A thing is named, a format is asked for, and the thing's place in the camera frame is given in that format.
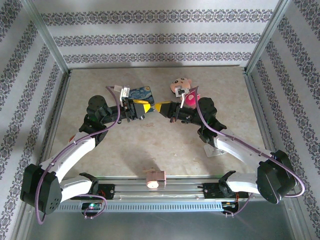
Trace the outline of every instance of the patterned wallpaper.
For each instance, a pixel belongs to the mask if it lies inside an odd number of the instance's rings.
[[[241,65],[277,0],[36,1],[69,68]]]
[[[10,239],[23,172],[43,152],[62,72],[18,0],[0,0],[0,240]]]
[[[276,149],[285,149],[306,191],[299,197],[320,239],[320,1],[288,7],[251,76]]]

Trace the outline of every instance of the robotic arm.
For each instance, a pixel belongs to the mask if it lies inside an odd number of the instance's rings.
[[[200,126],[197,133],[204,143],[224,150],[255,170],[255,173],[229,171],[225,174],[219,180],[219,189],[225,197],[230,197],[236,192],[256,193],[261,194],[270,203],[277,204],[297,184],[296,180],[285,169],[252,151],[249,147],[259,149],[261,153],[272,157],[293,171],[287,154],[281,150],[270,152],[260,149],[236,136],[216,119],[217,109],[211,98],[202,97],[198,104],[205,122],[214,130],[223,135],[232,136],[233,139],[218,135],[208,129],[196,109],[182,106],[180,102],[165,101],[157,103],[155,108],[160,114],[169,118],[171,123],[180,120],[184,124]],[[241,139],[246,146],[234,139]]]
[[[125,89],[129,93],[130,89],[128,87],[125,87]],[[130,120],[143,119],[146,113],[153,111],[147,101],[128,99],[128,94],[123,95],[123,91],[120,94],[120,100],[118,123],[121,123],[123,119],[127,119],[128,122]],[[102,96],[93,96],[88,102],[84,123],[67,145],[73,146],[70,146],[54,164],[52,163],[53,159],[61,153],[57,153],[39,166],[30,164],[25,169],[20,199],[33,207],[35,206],[37,186],[49,165],[51,165],[51,169],[45,175],[39,193],[38,207],[41,212],[47,215],[51,214],[61,202],[78,195],[96,195],[99,183],[94,176],[88,173],[80,173],[79,176],[68,180],[63,180],[63,178],[85,154],[93,150],[104,139],[108,131],[88,137],[88,139],[81,141],[79,144],[73,143],[89,134],[104,130],[106,128],[104,124],[116,121],[118,116],[117,109],[117,106],[109,107]]]

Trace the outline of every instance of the pink toy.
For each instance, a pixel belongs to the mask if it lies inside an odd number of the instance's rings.
[[[196,91],[193,90],[191,91],[189,94],[187,94],[185,96],[185,100],[184,100],[185,104],[187,104],[188,106],[192,106],[194,107],[196,105]]]
[[[191,83],[192,80],[191,79],[187,79],[187,78],[178,78],[175,81],[173,81],[170,84],[170,88],[171,91],[173,93],[175,93],[175,88],[179,88],[181,87],[182,89],[191,89]],[[184,103],[187,104],[189,107],[194,107],[196,105],[196,96],[195,96],[195,91],[191,91],[190,93],[188,93],[187,95],[185,95],[185,100]]]

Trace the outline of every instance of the cable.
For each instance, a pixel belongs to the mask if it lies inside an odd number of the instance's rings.
[[[239,204],[239,193],[235,193],[235,203]]]
[[[104,206],[103,206],[102,210],[99,211],[97,214],[95,214],[95,215],[93,215],[93,216],[90,216],[90,217],[89,217],[90,219],[94,219],[94,218],[98,217],[98,216],[99,216],[100,214],[102,214],[102,213],[106,210],[106,208],[107,208],[108,202],[107,202],[107,199],[106,199],[104,196],[100,196],[100,195],[90,195],[90,194],[81,194],[81,195],[78,195],[78,196],[79,196],[79,197],[90,197],[90,198],[94,197],[94,198],[100,198],[100,199],[102,199],[102,200],[104,201]],[[88,216],[86,215],[88,209],[89,209],[89,207],[87,207],[87,208],[84,210],[84,213],[83,213],[85,219],[88,217]]]
[[[249,200],[252,198],[253,195],[254,195],[253,193],[250,194],[248,199],[245,201],[244,205],[238,211],[232,212],[232,211],[225,210],[225,209],[223,211],[226,213],[229,213],[231,216],[235,216],[235,215],[239,214],[247,206],[247,204],[249,203]]]
[[[196,86],[195,88],[193,88],[193,89],[195,90],[195,96],[198,95],[198,88],[199,88],[199,86]],[[284,170],[286,170],[288,173],[290,173],[290,174],[299,182],[299,184],[301,185],[301,190],[300,190],[300,192],[298,192],[298,193],[296,193],[296,194],[287,194],[287,195],[285,195],[286,197],[288,197],[288,198],[294,198],[294,197],[299,197],[299,196],[301,196],[302,194],[304,194],[306,187],[305,187],[304,183],[302,182],[302,180],[300,179],[300,177],[299,177],[297,174],[295,174],[294,171],[292,171],[290,168],[288,168],[287,166],[283,165],[282,163],[276,161],[276,160],[273,159],[272,157],[268,156],[267,154],[259,151],[258,149],[254,148],[253,146],[250,146],[249,144],[245,143],[245,142],[242,141],[241,139],[238,139],[238,138],[236,138],[236,137],[234,137],[234,136],[230,136],[230,135],[228,135],[228,134],[225,134],[225,133],[222,133],[222,132],[220,132],[220,131],[217,131],[217,130],[213,129],[212,127],[210,127],[210,126],[207,124],[204,116],[202,115],[197,97],[195,98],[195,105],[196,105],[196,110],[197,110],[197,112],[198,112],[198,114],[199,114],[199,116],[200,116],[200,118],[201,118],[201,121],[203,122],[203,124],[204,124],[209,130],[211,130],[212,132],[214,132],[214,133],[216,133],[216,134],[219,134],[219,135],[222,135],[222,136],[224,136],[224,137],[228,137],[228,138],[230,138],[230,139],[232,139],[232,140],[235,140],[235,141],[239,142],[240,144],[242,144],[243,146],[245,146],[246,148],[254,151],[254,152],[257,153],[258,155],[261,155],[261,156],[269,159],[270,161],[272,161],[273,163],[277,164],[278,166],[280,166],[280,167],[282,167]]]
[[[117,118],[116,120],[109,126],[109,127],[106,127],[105,129],[103,130],[100,130],[100,131],[96,131],[96,132],[93,132],[93,133],[90,133],[84,137],[81,137],[79,138],[78,140],[76,140],[75,142],[69,144],[68,146],[66,146],[61,152],[59,152],[59,154],[52,160],[52,162],[48,165],[48,167],[45,169],[44,173],[42,174],[42,176],[40,177],[40,180],[39,180],[39,183],[38,183],[38,186],[36,187],[36,191],[35,191],[35,199],[34,199],[34,208],[35,208],[35,217],[36,217],[36,220],[38,222],[38,224],[42,225],[45,221],[45,218],[46,218],[46,214],[43,215],[43,218],[42,220],[40,219],[40,215],[39,215],[39,194],[40,194],[40,189],[41,189],[41,186],[42,186],[42,183],[44,182],[44,179],[45,179],[45,176],[47,175],[47,173],[49,172],[49,170],[55,165],[55,163],[57,162],[57,160],[66,152],[68,151],[70,148],[72,148],[73,146],[79,144],[81,141],[84,141],[94,135],[97,135],[97,134],[101,134],[101,133],[104,133],[106,131],[108,131],[109,129],[113,128],[117,122],[119,121],[119,118],[120,118],[120,105],[119,105],[119,101],[116,97],[116,95],[112,92],[111,89],[113,89],[114,87],[112,86],[106,86],[106,89],[111,93],[112,97],[114,98],[115,100],[115,104],[116,104],[116,108],[117,108]]]

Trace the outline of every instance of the marble surface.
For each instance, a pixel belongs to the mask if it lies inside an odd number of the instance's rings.
[[[263,146],[250,97],[239,67],[175,67],[76,69],[72,71],[67,95],[58,123],[51,155],[61,150],[83,123],[88,100],[105,97],[114,100],[105,86],[150,86],[155,102],[176,101],[170,83],[177,78],[192,79],[202,97],[211,97],[218,110],[217,119],[235,134]],[[230,170],[252,173],[230,154],[208,158],[200,140],[198,126],[170,123],[158,112],[122,124],[108,132],[103,142],[85,155],[67,174],[81,172],[94,176],[144,176],[155,168],[167,175],[223,175]]]

